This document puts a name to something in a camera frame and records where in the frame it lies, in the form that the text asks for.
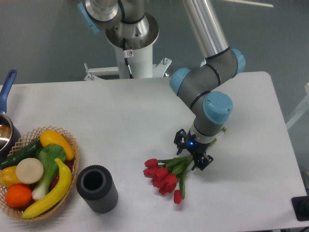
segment wicker basket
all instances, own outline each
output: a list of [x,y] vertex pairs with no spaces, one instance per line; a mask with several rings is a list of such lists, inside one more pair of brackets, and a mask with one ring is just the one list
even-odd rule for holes
[[5,193],[7,191],[7,188],[5,186],[0,185],[0,208],[9,216],[15,219],[18,219],[20,221],[37,221],[40,219],[47,218],[48,216],[52,215],[54,212],[56,212],[64,203],[66,198],[68,197],[69,193],[72,190],[73,184],[75,182],[78,168],[79,168],[79,148],[76,143],[76,140],[74,137],[67,132],[66,130],[62,128],[57,128],[57,127],[43,127],[43,128],[38,128],[36,130],[33,130],[32,132],[28,132],[28,134],[24,135],[24,137],[20,138],[18,142],[15,143],[15,146],[12,148],[10,151],[10,154],[13,154],[15,151],[21,149],[22,147],[34,142],[35,140],[39,139],[40,134],[45,131],[45,130],[52,130],[52,131],[57,131],[60,134],[63,135],[63,137],[66,138],[66,140],[71,144],[74,152],[75,152],[75,158],[74,158],[74,165],[73,165],[73,171],[72,171],[72,183],[70,186],[69,191],[66,193],[66,195],[62,198],[61,201],[58,202],[51,210],[47,211],[46,213],[43,213],[37,217],[30,218],[30,219],[23,219],[21,215],[23,214],[23,211],[17,210],[17,209],[12,209],[10,208],[4,198],[5,198]]

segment table surface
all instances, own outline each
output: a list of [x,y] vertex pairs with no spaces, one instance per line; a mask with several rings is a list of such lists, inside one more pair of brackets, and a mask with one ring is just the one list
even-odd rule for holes
[[185,200],[176,205],[142,172],[147,159],[176,156],[175,133],[188,131],[195,118],[167,78],[14,85],[7,115],[21,134],[43,126],[71,132],[80,170],[109,169],[119,200],[101,215],[74,189],[48,220],[22,223],[0,213],[1,231],[242,232],[309,225],[292,208],[291,198],[306,192],[270,76],[241,73],[217,90],[234,103],[227,133],[208,151],[214,162],[188,173]]

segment white radish slice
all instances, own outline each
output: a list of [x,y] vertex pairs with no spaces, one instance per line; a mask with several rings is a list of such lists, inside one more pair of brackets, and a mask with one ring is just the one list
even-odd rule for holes
[[16,168],[17,179],[24,184],[33,184],[43,176],[42,163],[35,158],[27,158],[20,161]]

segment pot handle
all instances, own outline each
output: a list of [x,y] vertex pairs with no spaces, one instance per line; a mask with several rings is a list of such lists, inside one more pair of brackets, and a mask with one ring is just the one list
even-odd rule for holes
[[0,113],[6,113],[6,102],[16,75],[17,71],[12,69],[9,71],[8,76],[5,79],[5,82],[0,92]]

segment orange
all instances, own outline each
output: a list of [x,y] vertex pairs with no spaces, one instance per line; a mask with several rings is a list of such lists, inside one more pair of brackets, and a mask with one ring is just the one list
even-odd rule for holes
[[24,207],[30,203],[32,191],[25,185],[13,185],[5,194],[5,202],[11,208]]

